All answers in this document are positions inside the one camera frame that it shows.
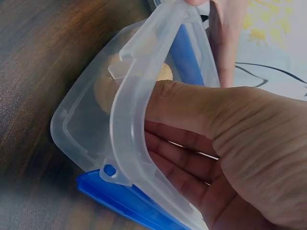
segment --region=dark wooden surface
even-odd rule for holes
[[[0,229],[142,230],[82,195],[50,119],[80,73],[147,0],[0,0]]]

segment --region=finger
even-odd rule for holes
[[[222,87],[230,87],[233,83],[237,46],[246,7],[246,0],[210,2],[208,38]]]
[[[151,121],[145,121],[145,130],[187,149],[218,157],[213,149],[212,140],[197,133]]]
[[[205,88],[175,81],[158,81],[145,118],[214,140],[241,118],[238,108],[254,103],[244,94],[247,93],[236,88]]]
[[[200,6],[208,2],[209,0],[185,0],[185,1],[192,6]]]
[[[148,132],[145,133],[145,140],[149,151],[155,152],[201,181],[209,184],[212,182],[216,160],[174,145]]]
[[[200,208],[209,186],[158,154],[152,151],[149,151],[149,154],[157,167],[177,191],[196,208]]]

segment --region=plastic lid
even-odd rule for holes
[[[209,42],[197,8],[182,0],[159,5],[121,49],[121,62],[109,67],[112,77],[123,81],[110,115],[114,158],[105,159],[100,176],[108,182],[137,186],[183,224],[191,229],[203,230],[206,225],[200,212],[178,193],[156,167],[144,139],[145,110],[169,51],[178,64],[177,68],[182,68],[179,72],[183,81],[186,76],[190,83],[219,87]],[[107,165],[115,168],[114,175],[105,173],[103,169]]]

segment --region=blue plastic base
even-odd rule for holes
[[[78,177],[78,189],[109,209],[153,230],[190,230],[135,186],[105,182],[99,170]]]

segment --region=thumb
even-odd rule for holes
[[[215,140],[257,114],[276,96],[249,87],[206,88],[170,80],[158,81],[145,118]]]

